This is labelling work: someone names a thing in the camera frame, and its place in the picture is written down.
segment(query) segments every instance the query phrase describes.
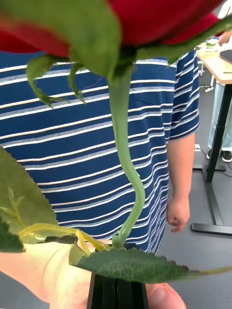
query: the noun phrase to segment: wooden desk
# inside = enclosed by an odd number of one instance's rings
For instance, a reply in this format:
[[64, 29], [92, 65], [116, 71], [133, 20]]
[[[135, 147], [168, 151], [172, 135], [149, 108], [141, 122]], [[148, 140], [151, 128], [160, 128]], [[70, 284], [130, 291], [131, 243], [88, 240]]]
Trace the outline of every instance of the wooden desk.
[[221, 84], [225, 84], [225, 90], [222, 98], [220, 112], [217, 121], [217, 127], [214, 134], [212, 153], [208, 166], [194, 166], [193, 170], [200, 170], [204, 177], [205, 190], [208, 197], [209, 208], [212, 214], [214, 224], [191, 224], [193, 232], [208, 233], [214, 235], [232, 236], [232, 227], [225, 226], [222, 220], [218, 202], [212, 187], [212, 180], [215, 171], [225, 171], [225, 167], [216, 167], [218, 156], [221, 150], [223, 134], [227, 115], [232, 99], [232, 64], [219, 57], [219, 52], [206, 52], [199, 50], [198, 57], [202, 63], [209, 69], [215, 79]]
[[232, 64], [220, 58], [219, 52], [199, 50], [197, 56], [220, 84], [232, 84]]

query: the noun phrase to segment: sneaker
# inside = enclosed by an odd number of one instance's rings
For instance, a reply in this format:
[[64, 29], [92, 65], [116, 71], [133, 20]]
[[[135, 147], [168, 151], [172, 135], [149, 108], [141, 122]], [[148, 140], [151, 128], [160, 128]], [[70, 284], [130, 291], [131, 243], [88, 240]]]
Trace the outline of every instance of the sneaker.
[[230, 151], [221, 151], [221, 159], [226, 163], [232, 162], [232, 155]]
[[209, 160], [212, 154], [212, 149], [210, 149], [207, 154], [206, 154], [206, 158]]

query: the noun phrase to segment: red petal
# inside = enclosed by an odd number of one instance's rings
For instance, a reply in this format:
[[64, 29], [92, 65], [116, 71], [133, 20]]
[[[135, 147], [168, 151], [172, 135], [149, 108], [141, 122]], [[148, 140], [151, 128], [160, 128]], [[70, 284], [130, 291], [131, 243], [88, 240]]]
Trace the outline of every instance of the red petal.
[[14, 35], [0, 30], [0, 51], [10, 53], [35, 53], [39, 50], [19, 40]]
[[47, 30], [31, 25], [18, 25], [9, 31], [19, 39], [48, 54], [59, 57], [68, 57], [69, 55], [67, 43]]
[[162, 40], [161, 42], [167, 45], [186, 42], [187, 40], [207, 30], [209, 27], [211, 27], [218, 21], [219, 19], [217, 18], [216, 15], [209, 14], [203, 19], [201, 19], [200, 21], [196, 22], [195, 24], [185, 29], [184, 31], [177, 33], [176, 35], [172, 36], [170, 39]]
[[123, 42], [142, 45], [190, 27], [222, 0], [111, 0], [123, 29]]

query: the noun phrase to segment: striped shirt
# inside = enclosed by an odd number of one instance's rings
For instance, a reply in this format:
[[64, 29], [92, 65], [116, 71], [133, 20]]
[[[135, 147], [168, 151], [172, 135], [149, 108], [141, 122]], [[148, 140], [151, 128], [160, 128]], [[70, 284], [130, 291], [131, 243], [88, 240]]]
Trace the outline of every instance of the striped shirt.
[[[37, 55], [0, 54], [0, 145], [24, 166], [48, 198], [61, 226], [110, 239], [135, 201], [116, 152], [107, 82], [76, 75], [87, 104], [71, 92], [70, 66], [57, 64], [38, 86], [70, 103], [39, 102], [25, 67]], [[157, 252], [169, 189], [166, 145], [199, 125], [198, 65], [194, 51], [167, 67], [165, 58], [137, 62], [129, 102], [129, 147], [145, 188], [145, 205], [128, 242]]]

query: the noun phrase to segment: person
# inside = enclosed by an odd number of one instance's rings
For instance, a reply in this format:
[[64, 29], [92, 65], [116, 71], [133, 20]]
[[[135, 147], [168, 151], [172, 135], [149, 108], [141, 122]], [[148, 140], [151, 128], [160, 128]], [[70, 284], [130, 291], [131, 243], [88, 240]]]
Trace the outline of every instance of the person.
[[[24, 69], [36, 55], [0, 54], [0, 146], [30, 174], [61, 226], [111, 239], [134, 203], [117, 156], [107, 82], [87, 70], [76, 82], [86, 104], [67, 88], [69, 65], [54, 67], [39, 87], [66, 96], [53, 108], [35, 98]], [[146, 200], [127, 242], [157, 253], [165, 221], [181, 232], [189, 219], [195, 130], [199, 126], [195, 51], [168, 67], [159, 57], [138, 61], [131, 82], [128, 128], [132, 161]], [[169, 178], [172, 194], [168, 201]], [[86, 308], [90, 273], [70, 266], [68, 244], [27, 245], [0, 253], [0, 271], [21, 282], [51, 309]], [[147, 285], [150, 309], [186, 308], [168, 284]]]
[[[218, 17], [220, 19], [223, 19], [231, 13], [232, 13], [232, 0], [228, 0], [221, 7]], [[219, 45], [222, 46], [225, 43], [232, 44], [231, 35], [232, 35], [232, 31], [224, 32], [219, 38]], [[210, 148], [210, 150], [206, 154], [206, 157], [208, 160], [210, 159], [210, 156], [212, 153], [214, 134], [215, 134], [215, 130], [216, 130], [217, 123], [218, 123], [218, 116], [220, 112], [224, 88], [225, 88], [225, 85], [220, 84], [218, 81], [216, 82], [213, 116], [212, 116], [212, 122], [210, 126], [209, 139], [208, 139], [208, 147]], [[227, 163], [232, 162], [231, 151], [232, 151], [232, 109], [230, 110], [229, 119], [228, 119], [228, 127], [225, 130], [225, 134], [224, 134], [222, 145], [221, 145], [220, 157], [222, 161], [227, 162]]]

